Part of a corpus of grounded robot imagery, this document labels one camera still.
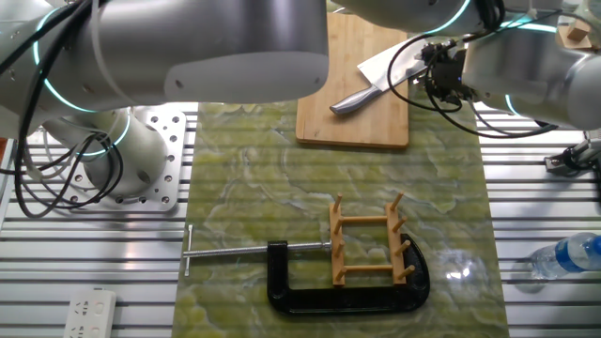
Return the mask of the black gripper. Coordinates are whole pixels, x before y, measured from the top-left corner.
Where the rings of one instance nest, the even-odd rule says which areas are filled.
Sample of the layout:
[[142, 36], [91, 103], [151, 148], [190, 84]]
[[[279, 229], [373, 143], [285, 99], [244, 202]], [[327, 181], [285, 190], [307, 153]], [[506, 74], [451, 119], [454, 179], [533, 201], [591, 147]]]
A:
[[430, 66], [426, 88], [435, 98], [444, 102], [460, 102], [470, 97], [470, 89], [462, 83], [465, 49], [428, 43], [422, 49], [422, 59]]

